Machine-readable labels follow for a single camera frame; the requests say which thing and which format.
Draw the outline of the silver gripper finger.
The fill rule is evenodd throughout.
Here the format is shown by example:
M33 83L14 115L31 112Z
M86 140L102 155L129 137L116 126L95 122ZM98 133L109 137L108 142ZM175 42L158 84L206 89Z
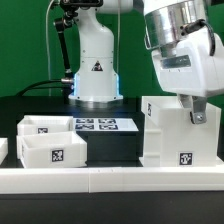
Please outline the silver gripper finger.
M199 125L207 121L205 97L178 94L178 100L183 108L190 110L190 119L193 124Z

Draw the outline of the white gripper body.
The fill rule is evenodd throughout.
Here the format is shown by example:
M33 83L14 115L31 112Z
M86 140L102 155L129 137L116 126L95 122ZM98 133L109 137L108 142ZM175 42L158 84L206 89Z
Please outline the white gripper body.
M224 44L215 34L215 54L209 55L206 28L189 34L176 45L176 55L163 58L158 50L152 55L158 82L163 91L199 97L224 93Z

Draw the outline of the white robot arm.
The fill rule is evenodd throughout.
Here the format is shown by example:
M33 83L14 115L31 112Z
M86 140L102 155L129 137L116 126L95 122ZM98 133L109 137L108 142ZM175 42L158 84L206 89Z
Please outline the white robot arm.
M204 0L71 0L77 13L81 65L74 97L85 102L118 98L113 72L113 34L97 13L141 10L145 45L161 88L178 95L192 122L206 121L206 101L224 93L224 45L206 19Z

